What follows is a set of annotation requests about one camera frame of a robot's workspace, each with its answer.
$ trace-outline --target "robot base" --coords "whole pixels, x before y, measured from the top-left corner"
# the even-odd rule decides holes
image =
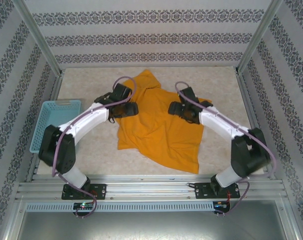
[[[238,185],[236,183],[222,188],[217,195],[212,190],[209,182],[189,183],[188,186],[195,189],[196,199],[227,199],[228,194],[230,194],[231,199],[239,199],[241,197]]]
[[[105,200],[106,197],[106,184],[90,184],[89,193],[93,194],[97,200]],[[77,191],[68,184],[65,184],[61,194],[62,200],[93,200],[91,196],[84,195],[82,192]]]

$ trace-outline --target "cable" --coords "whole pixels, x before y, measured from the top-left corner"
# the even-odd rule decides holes
[[[108,107],[111,107],[111,106],[115,106],[115,105],[118,105],[118,104],[122,104],[122,103],[125,103],[127,101],[129,101],[132,96],[134,96],[135,92],[136,92],[136,88],[137,88],[137,85],[136,85],[136,82],[133,78],[131,78],[130,76],[121,76],[120,78],[118,78],[113,86],[112,86],[112,89],[114,90],[115,89],[115,86],[116,84],[121,80],[121,79],[130,79],[132,80],[133,84],[134,84],[134,88],[133,88],[133,91],[131,93],[131,95],[129,95],[126,99],[124,100],[121,100],[121,101],[117,101],[117,102],[113,102],[113,103],[109,103],[109,104],[106,104],[106,105],[101,105],[101,106],[98,106],[98,107],[95,107],[93,109],[90,109],[88,111],[85,111],[83,112],[81,115],[79,115],[68,127],[66,127],[66,129],[61,133],[59,139],[58,139],[58,142],[57,142],[57,145],[56,145],[56,149],[55,149],[55,154],[54,154],[54,157],[53,157],[53,163],[52,163],[52,171],[51,171],[51,176],[52,177],[55,177],[56,175],[56,165],[57,165],[57,157],[58,157],[58,152],[59,152],[59,149],[60,149],[60,146],[61,146],[61,143],[62,143],[62,140],[63,140],[63,137],[65,136],[66,132],[71,128],[71,126],[73,126],[74,124],[76,124],[79,120],[81,120],[83,117],[93,113],[94,111],[97,111],[99,109],[102,109],[102,108],[108,108]]]
[[[237,129],[237,130],[239,130],[241,133],[243,133],[244,135],[246,135],[246,136],[249,137],[250,139],[254,140],[256,143],[258,143],[262,148],[264,148],[264,149],[267,151],[267,153],[269,154],[269,156],[270,156],[270,158],[272,159],[272,162],[273,162],[271,172],[268,172],[268,173],[265,173],[265,174],[260,174],[260,175],[250,175],[250,176],[253,177],[253,178],[260,178],[260,177],[267,177],[267,176],[268,176],[268,177],[271,177],[272,174],[273,174],[273,173],[276,171],[276,169],[277,169],[277,160],[276,160],[274,154],[272,153],[272,151],[271,151],[265,144],[263,144],[259,139],[257,139],[257,138],[254,137],[253,135],[249,134],[249,133],[246,132],[245,130],[239,128],[238,125],[234,124],[234,123],[233,123],[232,121],[230,121],[227,117],[221,115],[219,111],[214,111],[214,110],[211,110],[211,109],[209,109],[209,108],[206,108],[206,107],[204,107],[203,105],[201,105],[201,104],[199,104],[199,103],[197,103],[197,102],[195,102],[195,101],[189,99],[188,97],[186,97],[186,96],[178,89],[178,87],[177,87],[177,85],[178,85],[178,84],[181,84],[181,83],[183,83],[183,84],[185,84],[185,85],[188,86],[188,84],[185,83],[185,82],[183,82],[183,81],[178,81],[178,82],[175,83],[175,89],[176,89],[176,91],[178,92],[179,96],[181,96],[181,97],[182,97],[183,99],[185,99],[187,102],[190,102],[191,104],[194,104],[195,106],[197,106],[197,107],[199,107],[199,108],[201,108],[201,109],[204,109],[205,111],[207,111],[207,112],[209,112],[209,113],[211,113],[211,114],[214,114],[214,115],[218,116],[220,119],[222,119],[223,121],[225,121],[225,122],[226,122],[227,124],[229,124],[231,127],[235,128],[235,129]]]
[[[250,133],[248,133],[248,132],[246,132],[245,130],[241,129],[238,125],[234,124],[234,123],[233,123],[232,121],[230,121],[227,117],[221,115],[221,114],[219,113],[219,111],[214,111],[214,110],[211,110],[211,109],[209,109],[209,108],[206,108],[206,107],[204,107],[203,105],[201,105],[201,104],[199,104],[199,103],[197,103],[197,102],[195,102],[195,101],[189,99],[188,97],[186,97],[186,96],[178,89],[178,87],[177,87],[178,84],[185,84],[187,87],[189,87],[189,85],[188,85],[186,82],[184,82],[184,81],[178,81],[178,82],[175,83],[175,89],[176,89],[176,91],[178,92],[178,94],[179,94],[180,97],[182,97],[183,99],[185,99],[187,102],[189,102],[189,103],[191,103],[191,104],[194,104],[195,106],[197,106],[197,107],[199,107],[199,108],[201,108],[201,109],[203,109],[203,110],[205,110],[205,111],[207,111],[207,112],[209,112],[209,113],[211,113],[211,114],[214,114],[214,115],[218,116],[220,119],[222,119],[223,121],[225,121],[225,122],[226,122],[227,124],[229,124],[231,127],[235,128],[235,129],[237,129],[237,130],[239,130],[239,131],[242,132],[244,135],[246,135],[246,136],[249,137],[250,139],[254,140],[256,143],[258,143],[262,148],[264,148],[264,149],[267,151],[267,153],[269,154],[269,156],[270,156],[270,158],[272,159],[272,162],[273,162],[271,172],[265,173],[265,174],[260,174],[260,175],[250,175],[251,177],[253,177],[253,178],[259,178],[259,177],[266,177],[266,176],[271,177],[271,176],[272,176],[272,174],[273,174],[273,173],[276,171],[276,169],[277,169],[277,160],[276,160],[274,154],[272,153],[272,151],[271,151],[265,144],[263,144],[259,139],[257,139],[256,137],[254,137],[254,136],[251,135]],[[246,188],[245,192],[243,193],[243,195],[240,197],[240,199],[237,201],[237,203],[234,205],[234,207],[233,207],[232,209],[230,209],[227,213],[223,213],[222,211],[215,209],[216,212],[218,212],[218,213],[223,213],[223,215],[225,216],[225,215],[227,215],[227,214],[230,214],[230,212],[232,212],[232,211],[241,203],[241,201],[243,200],[243,198],[244,198],[245,195],[247,194],[248,190],[250,189],[250,183],[249,183],[249,181],[246,181],[246,180],[243,180],[243,179],[240,180],[240,181],[238,181],[237,183],[240,183],[240,184],[241,184],[241,183],[247,183],[247,188]]]
[[[235,208],[237,208],[239,206],[239,204],[241,203],[241,201],[243,200],[243,198],[246,196],[246,194],[248,193],[249,189],[250,189],[250,182],[249,181],[238,181],[238,184],[247,184],[247,188],[246,190],[243,192],[243,194],[241,195],[240,199],[236,202],[236,204],[226,213],[224,213],[223,211],[220,211],[218,209],[215,209],[216,212],[223,214],[223,216],[225,217],[226,215],[231,214],[232,211],[235,210]]]
[[[108,108],[108,107],[115,106],[115,105],[118,105],[118,104],[126,103],[127,101],[129,101],[129,100],[134,96],[134,94],[135,94],[135,92],[136,92],[136,89],[137,89],[137,85],[136,85],[135,80],[134,80],[132,77],[130,77],[130,76],[121,76],[120,78],[118,78],[118,79],[114,82],[114,84],[113,84],[113,86],[112,86],[112,89],[113,89],[113,90],[115,89],[116,84],[117,84],[121,79],[130,79],[130,80],[132,80],[134,87],[133,87],[133,90],[132,90],[131,94],[130,94],[126,99],[124,99],[124,100],[117,101],[117,102],[113,102],[113,103],[109,103],[109,104],[106,104],[106,105],[101,105],[101,106],[98,106],[98,107],[95,107],[95,108],[93,108],[93,109],[89,109],[88,111],[83,112],[83,113],[82,113],[81,115],[79,115],[74,121],[72,121],[72,123],[71,123],[69,126],[67,126],[66,129],[61,133],[61,135],[60,135],[60,137],[59,137],[59,139],[58,139],[57,145],[56,145],[55,154],[54,154],[53,163],[52,163],[51,176],[52,176],[52,177],[55,177],[55,175],[58,174],[58,176],[59,176],[64,182],[66,182],[69,186],[71,186],[72,188],[74,188],[75,190],[77,190],[77,191],[79,191],[79,192],[81,192],[81,193],[84,193],[84,194],[86,194],[86,195],[92,197],[92,199],[93,199],[94,206],[93,206],[92,210],[91,210],[88,214],[86,214],[85,216],[82,216],[82,217],[81,217],[82,219],[87,218],[88,216],[90,216],[91,214],[93,214],[93,212],[96,210],[96,207],[97,207],[97,199],[96,199],[96,197],[95,197],[93,194],[91,194],[91,193],[89,193],[89,192],[87,192],[87,191],[84,191],[84,190],[82,190],[82,189],[76,187],[75,185],[73,185],[73,184],[70,183],[69,181],[67,181],[59,172],[56,171],[58,152],[59,152],[59,149],[60,149],[60,146],[61,146],[63,137],[65,136],[66,132],[67,132],[74,124],[76,124],[79,120],[81,120],[83,117],[85,117],[85,116],[87,116],[87,115],[93,113],[94,111],[97,111],[97,110],[99,110],[99,109],[102,109],[102,108]],[[75,215],[76,215],[77,218],[80,217],[80,216],[78,215],[78,209],[76,210]]]
[[[79,208],[76,209],[76,212],[75,212],[76,218],[82,218],[82,219],[84,219],[84,218],[87,218],[90,215],[92,215],[94,213],[94,211],[96,210],[96,208],[97,208],[97,199],[96,199],[96,197],[93,194],[91,194],[90,192],[84,191],[84,190],[76,187],[72,183],[68,182],[67,179],[64,178],[60,173],[58,174],[58,177],[60,177],[65,183],[67,183],[73,189],[75,189],[75,190],[77,190],[77,191],[79,191],[79,192],[81,192],[83,194],[86,194],[86,195],[90,196],[92,198],[92,200],[93,200],[94,206],[92,207],[92,210],[89,213],[87,213],[85,216],[79,216],[78,215]]]

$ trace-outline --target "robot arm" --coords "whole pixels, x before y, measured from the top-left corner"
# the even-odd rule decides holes
[[[233,183],[248,177],[269,164],[270,157],[267,152],[257,142],[243,133],[245,131],[266,144],[263,132],[260,129],[248,129],[241,126],[221,114],[210,102],[199,102],[191,87],[187,87],[181,92],[188,99],[204,106],[204,109],[185,101],[180,96],[180,102],[170,104],[169,114],[178,115],[189,123],[202,124],[214,130],[225,140],[231,141],[230,166],[211,178],[210,186],[216,195]],[[223,119],[233,123],[237,128]]]
[[[98,97],[95,102],[82,114],[73,120],[58,127],[49,125],[44,132],[39,158],[48,166],[53,167],[54,155],[58,139],[68,128],[62,137],[55,169],[64,179],[75,187],[88,191],[90,179],[86,177],[76,166],[75,146],[80,139],[97,125],[111,121],[114,118],[124,118],[138,114],[138,106],[135,102],[117,104],[128,98],[132,90],[122,84],[117,84],[113,92]]]

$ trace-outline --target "metal floor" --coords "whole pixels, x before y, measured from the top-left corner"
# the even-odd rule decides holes
[[[244,201],[231,215],[212,212],[27,212],[19,240],[282,240],[274,201]]]

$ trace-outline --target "floral patterned wall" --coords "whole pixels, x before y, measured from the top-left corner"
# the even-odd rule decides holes
[[[271,0],[26,0],[62,69],[236,66]]]
[[[55,74],[10,0],[0,0],[0,231],[33,155],[31,137]]]
[[[243,72],[303,234],[303,0],[285,0]]]

